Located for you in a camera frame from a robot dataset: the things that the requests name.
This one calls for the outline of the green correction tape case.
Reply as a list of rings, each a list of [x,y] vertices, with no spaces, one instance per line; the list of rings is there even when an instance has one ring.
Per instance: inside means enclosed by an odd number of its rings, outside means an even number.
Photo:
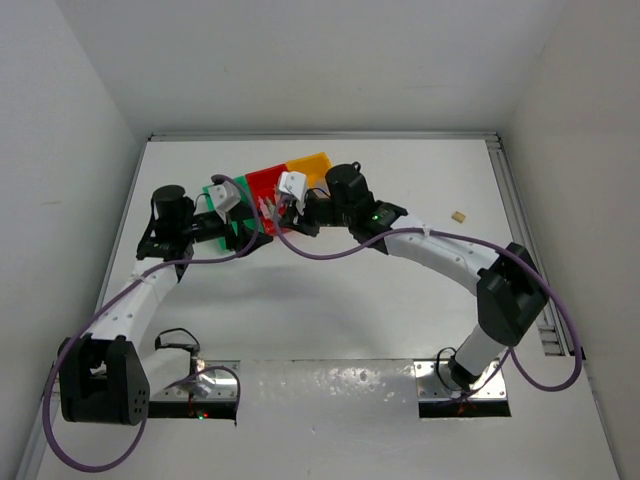
[[[277,213],[277,205],[270,197],[267,198],[267,206],[269,208],[270,215],[274,216]]]

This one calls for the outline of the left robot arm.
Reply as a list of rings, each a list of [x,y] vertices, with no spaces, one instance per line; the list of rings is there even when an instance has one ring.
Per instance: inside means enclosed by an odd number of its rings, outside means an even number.
[[[259,218],[247,188],[218,178],[209,194],[214,210],[199,213],[179,185],[153,192],[128,282],[78,340],[67,340],[59,350],[65,420],[137,425],[146,418],[155,390],[138,348],[163,299],[193,264],[195,244],[222,238],[234,257],[242,257],[269,242],[266,234],[245,224]]]

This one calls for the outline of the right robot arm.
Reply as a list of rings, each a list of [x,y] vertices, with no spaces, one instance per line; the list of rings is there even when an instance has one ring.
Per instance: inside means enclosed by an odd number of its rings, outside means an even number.
[[[475,242],[437,234],[405,208],[375,199],[357,162],[328,170],[329,193],[312,191],[305,174],[280,175],[274,225],[315,237],[323,227],[344,227],[359,245],[424,266],[468,290],[477,324],[453,353],[453,387],[469,391],[503,351],[517,346],[548,302],[527,249],[517,243],[485,255]]]

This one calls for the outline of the pink correction tape case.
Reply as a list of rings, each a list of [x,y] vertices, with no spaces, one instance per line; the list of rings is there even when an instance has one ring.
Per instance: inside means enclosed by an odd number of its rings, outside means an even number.
[[[258,198],[258,206],[259,206],[259,210],[260,210],[262,216],[265,219],[270,219],[271,218],[271,210],[270,210],[268,204],[265,202],[265,200],[262,197]]]

